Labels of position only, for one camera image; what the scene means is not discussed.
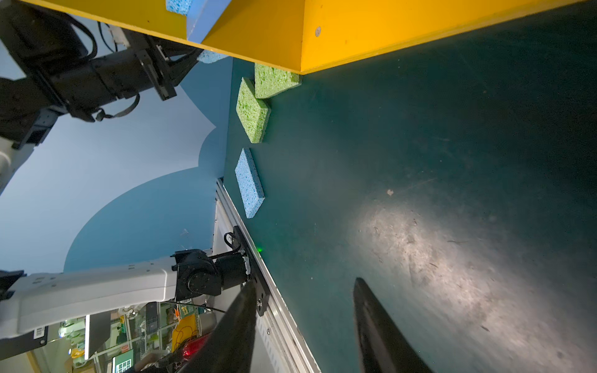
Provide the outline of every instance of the blue wall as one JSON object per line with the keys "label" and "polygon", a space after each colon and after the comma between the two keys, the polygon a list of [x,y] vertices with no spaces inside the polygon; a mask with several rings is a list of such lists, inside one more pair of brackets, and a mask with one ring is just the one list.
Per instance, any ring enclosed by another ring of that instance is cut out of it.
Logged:
{"label": "blue wall", "polygon": [[191,70],[182,87],[215,126],[203,142],[198,166],[148,181],[106,205],[75,238],[65,271],[211,247],[216,179],[224,174],[231,79],[232,58]]}
{"label": "blue wall", "polygon": [[[97,23],[78,19],[100,41],[99,55],[108,53]],[[0,269],[72,271],[209,248],[231,71],[231,58],[198,64],[182,84],[189,95],[178,87],[162,102],[145,91],[123,118],[59,118],[0,195]],[[22,76],[3,48],[0,76]]]}

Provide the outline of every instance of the black cable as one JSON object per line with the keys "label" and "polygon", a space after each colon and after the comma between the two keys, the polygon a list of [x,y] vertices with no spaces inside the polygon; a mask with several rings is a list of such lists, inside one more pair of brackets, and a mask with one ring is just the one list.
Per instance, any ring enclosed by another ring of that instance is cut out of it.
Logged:
{"label": "black cable", "polygon": [[89,29],[87,27],[85,27],[84,24],[82,24],[81,22],[77,21],[72,16],[70,16],[69,14],[66,14],[66,13],[62,13],[62,12],[50,10],[48,8],[39,7],[39,6],[35,6],[35,8],[37,10],[45,13],[45,14],[48,14],[51,17],[58,18],[60,20],[63,20],[65,22],[70,23],[71,25],[73,25],[76,28],[78,28],[79,30],[81,30],[82,33],[84,33],[85,35],[87,35],[91,39],[91,44],[92,44],[91,53],[89,53],[87,56],[83,57],[83,59],[82,59],[83,61],[92,60],[92,59],[94,59],[97,56],[97,41],[96,41],[96,38],[93,36],[93,34],[91,33],[91,31],[89,31]]}
{"label": "black cable", "polygon": [[214,310],[214,311],[218,311],[218,312],[222,312],[222,313],[226,313],[226,311],[222,311],[219,310],[217,308],[213,308],[213,307],[208,307],[208,306],[198,306],[196,304],[192,304],[192,303],[181,303],[181,302],[160,302],[160,303],[168,303],[168,304],[180,304],[181,306],[194,306],[194,307],[200,307],[200,308],[204,308],[206,310]]}
{"label": "black cable", "polygon": [[104,45],[106,46],[106,48],[108,48],[110,50],[110,52],[114,53],[115,50],[113,50],[112,48],[110,48],[110,46],[108,45],[108,43],[104,39],[104,33],[101,30],[101,22],[99,22],[99,21],[97,21],[97,29],[100,31],[101,41],[104,42]]}
{"label": "black cable", "polygon": [[121,116],[130,114],[137,107],[137,105],[139,105],[140,100],[141,100],[141,95],[139,93],[137,93],[137,96],[135,97],[135,101],[131,104],[131,106],[129,106],[128,108],[126,108],[123,111],[121,111],[117,114],[114,114],[114,115],[106,114],[104,109],[101,107],[100,112],[96,116],[96,120],[98,122],[101,122],[104,119],[120,118]]}
{"label": "black cable", "polygon": [[227,257],[228,255],[236,254],[238,251],[240,251],[240,249],[242,248],[242,244],[241,244],[240,240],[238,242],[238,246],[237,247],[232,246],[234,244],[234,238],[235,238],[234,233],[232,233],[232,232],[225,233],[224,234],[224,242],[232,250],[231,251],[225,251],[225,252],[222,252],[220,254],[212,255],[212,256],[210,256],[210,259],[216,260],[216,259],[219,259],[219,258],[222,258],[222,257]]}

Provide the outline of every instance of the red object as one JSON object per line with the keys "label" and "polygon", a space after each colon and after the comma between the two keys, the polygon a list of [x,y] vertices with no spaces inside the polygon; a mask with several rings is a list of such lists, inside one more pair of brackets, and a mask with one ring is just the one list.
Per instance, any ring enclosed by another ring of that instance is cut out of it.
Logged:
{"label": "red object", "polygon": [[189,360],[197,351],[202,349],[209,336],[209,334],[206,334],[203,337],[188,341],[183,347],[183,359]]}

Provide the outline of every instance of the yellow shelf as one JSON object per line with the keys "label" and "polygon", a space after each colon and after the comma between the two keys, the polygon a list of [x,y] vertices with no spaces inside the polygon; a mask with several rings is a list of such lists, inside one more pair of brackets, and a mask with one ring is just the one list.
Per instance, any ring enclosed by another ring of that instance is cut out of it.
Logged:
{"label": "yellow shelf", "polygon": [[202,44],[165,0],[25,1],[306,74],[579,0],[233,0]]}

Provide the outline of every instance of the black bracket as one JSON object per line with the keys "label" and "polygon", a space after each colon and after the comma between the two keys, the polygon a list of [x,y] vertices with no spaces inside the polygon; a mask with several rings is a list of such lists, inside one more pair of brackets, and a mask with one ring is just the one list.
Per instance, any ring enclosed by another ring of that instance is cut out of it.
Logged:
{"label": "black bracket", "polygon": [[245,254],[249,250],[247,240],[245,240],[245,236],[242,235],[241,228],[239,226],[234,226],[232,232],[224,234],[224,242],[229,248],[232,249],[232,251],[226,251],[222,252],[221,254],[212,255],[210,256],[210,259],[216,260],[218,258],[227,257],[228,255],[235,254],[239,251]]}
{"label": "black bracket", "polygon": [[272,293],[239,226],[234,227],[233,238],[232,245],[239,245],[240,249],[244,249],[244,251],[247,253],[247,257],[249,258],[251,273],[249,274],[248,280],[255,285],[255,291],[257,293],[257,313],[259,316],[263,316],[265,310],[267,309],[269,297],[272,295]]}

